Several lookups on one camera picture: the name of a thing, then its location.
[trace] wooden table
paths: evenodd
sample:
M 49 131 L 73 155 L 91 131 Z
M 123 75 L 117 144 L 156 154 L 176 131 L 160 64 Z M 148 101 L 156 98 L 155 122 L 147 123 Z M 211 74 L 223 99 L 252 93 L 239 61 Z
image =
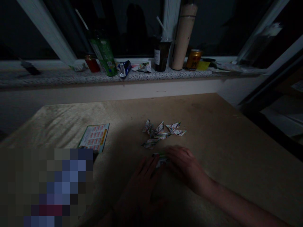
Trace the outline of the wooden table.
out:
M 157 126 L 182 121 L 182 136 L 140 145 L 150 118 Z M 303 164 L 215 93 L 110 102 L 44 106 L 0 145 L 1 148 L 76 148 L 86 126 L 110 123 L 103 153 L 94 164 L 95 203 L 84 219 L 105 213 L 143 156 L 167 145 L 188 147 L 207 174 L 282 220 L 298 225 L 303 213 Z M 169 171 L 153 197 L 169 204 L 157 226 L 235 226 L 237 223 L 192 193 Z

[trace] gold can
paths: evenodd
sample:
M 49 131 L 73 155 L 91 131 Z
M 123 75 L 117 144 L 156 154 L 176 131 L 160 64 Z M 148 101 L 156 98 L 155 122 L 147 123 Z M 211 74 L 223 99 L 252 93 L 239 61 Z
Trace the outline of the gold can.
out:
M 196 71 L 201 56 L 202 56 L 201 50 L 192 49 L 188 56 L 185 69 L 189 71 Z

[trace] candy wrapper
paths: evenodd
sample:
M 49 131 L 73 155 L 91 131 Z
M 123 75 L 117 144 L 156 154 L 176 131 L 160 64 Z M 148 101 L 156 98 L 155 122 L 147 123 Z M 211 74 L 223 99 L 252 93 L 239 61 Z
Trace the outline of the candy wrapper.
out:
M 165 154 L 163 154 L 163 153 L 154 153 L 153 155 L 152 155 L 152 157 L 154 157 L 155 155 L 159 155 L 159 161 L 158 161 L 158 163 L 157 163 L 157 165 L 156 165 L 156 168 L 160 168 L 160 166 L 162 165 L 162 164 L 164 164 L 164 163 L 169 163 L 170 162 L 170 160 L 168 159 L 168 157 L 166 157 L 165 156 Z
M 152 73 L 152 63 L 151 63 L 151 61 L 148 61 L 148 62 L 141 63 L 139 65 L 135 65 L 133 67 L 133 71 Z
M 126 76 L 129 74 L 131 69 L 132 69 L 132 65 L 130 61 L 117 63 L 118 74 L 122 79 L 126 78 Z
M 145 143 L 143 143 L 142 146 L 145 148 L 148 148 L 148 149 L 154 149 L 155 145 L 160 140 L 164 140 L 167 137 L 170 137 L 171 135 L 176 135 L 176 136 L 184 135 L 186 133 L 186 131 L 176 129 L 176 128 L 180 127 L 180 124 L 181 124 L 181 121 L 177 122 L 175 124 L 172 124 L 172 125 L 166 125 L 166 127 L 169 129 L 169 132 L 165 132 L 164 131 L 164 121 L 162 121 L 159 124 L 159 126 L 155 129 L 154 125 L 151 123 L 151 121 L 148 118 L 142 132 L 147 132 L 147 134 L 150 136 L 151 139 L 149 139 Z

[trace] hand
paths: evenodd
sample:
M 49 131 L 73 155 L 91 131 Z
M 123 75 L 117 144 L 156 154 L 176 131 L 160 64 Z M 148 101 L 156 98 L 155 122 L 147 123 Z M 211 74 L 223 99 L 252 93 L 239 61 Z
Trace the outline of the hand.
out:
M 171 160 L 168 167 L 197 195 L 203 196 L 212 180 L 202 169 L 200 163 L 184 147 L 166 148 L 166 156 Z
M 141 160 L 121 198 L 114 206 L 119 219 L 130 221 L 138 212 L 141 212 L 143 218 L 146 219 L 165 204 L 164 199 L 155 203 L 150 202 L 152 191 L 164 170 L 164 165 L 151 178 L 159 161 L 159 155 L 150 157 L 144 165 L 145 160 L 146 157 Z

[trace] granite windowsill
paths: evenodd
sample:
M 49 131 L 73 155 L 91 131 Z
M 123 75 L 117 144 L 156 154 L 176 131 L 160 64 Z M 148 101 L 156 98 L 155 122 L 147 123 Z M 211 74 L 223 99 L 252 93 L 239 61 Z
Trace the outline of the granite windowsill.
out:
M 74 72 L 73 70 L 49 70 L 43 71 L 41 75 L 37 76 L 32 76 L 26 71 L 0 72 L 0 88 L 245 76 L 241 73 L 212 72 L 211 70 L 190 72 L 182 69 L 180 71 L 175 71 L 169 67 L 166 68 L 165 72 L 156 72 L 154 70 L 152 71 L 153 73 L 142 73 L 132 71 L 125 79 L 121 79 L 118 75 L 114 77 L 108 77 L 105 74 L 102 74 L 101 72 L 91 73 L 89 69 L 80 73 Z

